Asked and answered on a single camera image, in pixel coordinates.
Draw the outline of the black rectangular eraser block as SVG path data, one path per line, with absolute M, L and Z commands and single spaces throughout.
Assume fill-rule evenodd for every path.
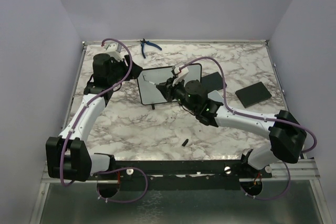
M 211 73 L 201 78 L 201 84 L 207 90 L 207 93 L 223 89 L 223 78 L 219 72 Z

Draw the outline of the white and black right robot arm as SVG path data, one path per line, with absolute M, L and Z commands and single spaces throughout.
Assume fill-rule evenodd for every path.
M 266 144 L 249 151 L 241 164 L 246 177 L 254 177 L 277 161 L 298 162 L 307 134 L 290 112 L 280 110 L 273 115 L 228 109 L 218 91 L 207 92 L 198 80 L 173 84 L 168 79 L 156 88 L 166 101 L 176 100 L 206 126 L 235 128 L 267 139 Z

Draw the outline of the black framed whiteboard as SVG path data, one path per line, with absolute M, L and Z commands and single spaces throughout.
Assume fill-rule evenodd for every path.
M 165 66 L 143 69 L 142 73 L 137 78 L 140 99 L 143 105 L 167 103 L 159 90 L 146 81 L 152 81 L 156 84 L 165 82 L 168 78 L 173 77 L 172 67 L 173 66 Z M 200 63 L 193 63 L 187 68 L 189 73 L 184 79 L 184 84 L 191 80 L 201 81 L 202 65 Z

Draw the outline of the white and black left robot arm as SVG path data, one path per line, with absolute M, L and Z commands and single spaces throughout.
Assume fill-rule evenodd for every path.
M 84 88 L 79 109 L 65 129 L 46 142 L 48 175 L 62 182 L 85 182 L 96 173 L 104 179 L 115 175 L 113 155 L 90 154 L 86 140 L 113 93 L 124 81 L 137 79 L 142 72 L 129 55 L 121 57 L 118 52 L 95 55 L 92 68 L 93 73 Z

